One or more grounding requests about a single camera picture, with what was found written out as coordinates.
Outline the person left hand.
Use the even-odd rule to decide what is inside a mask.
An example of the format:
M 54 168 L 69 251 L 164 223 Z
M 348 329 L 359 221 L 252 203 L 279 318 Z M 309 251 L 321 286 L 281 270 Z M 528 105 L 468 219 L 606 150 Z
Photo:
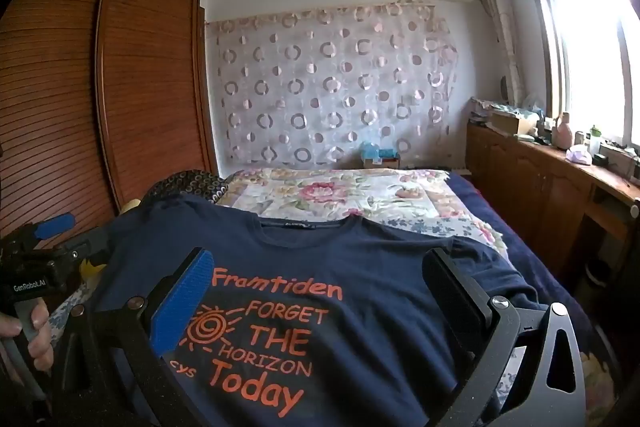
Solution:
M 51 345 L 51 327 L 49 324 L 49 310 L 44 301 L 36 300 L 32 309 L 32 327 L 36 335 L 28 344 L 28 352 L 34 361 L 35 369 L 39 372 L 47 372 L 54 360 L 53 347 Z M 16 317 L 1 314 L 1 337 L 13 338 L 22 332 L 22 324 Z

